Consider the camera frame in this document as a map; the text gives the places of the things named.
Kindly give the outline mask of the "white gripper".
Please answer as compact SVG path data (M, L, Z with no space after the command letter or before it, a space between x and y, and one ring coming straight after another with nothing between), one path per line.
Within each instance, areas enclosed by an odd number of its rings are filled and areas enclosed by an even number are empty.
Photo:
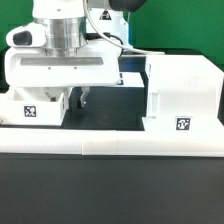
M90 40L72 55L47 52L43 25L34 22L11 30L6 36L5 76L11 87L46 87L51 102L65 96L61 87L81 87L78 108L84 108L89 86L113 86L119 81L119 50L102 39Z

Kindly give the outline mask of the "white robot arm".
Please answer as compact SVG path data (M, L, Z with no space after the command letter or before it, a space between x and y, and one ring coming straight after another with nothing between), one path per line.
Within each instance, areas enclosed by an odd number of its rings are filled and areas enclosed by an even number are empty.
M147 0L33 0L33 21L6 35L5 78L14 89L79 87L79 105L94 86L119 82L126 47L100 31L91 8L135 12Z

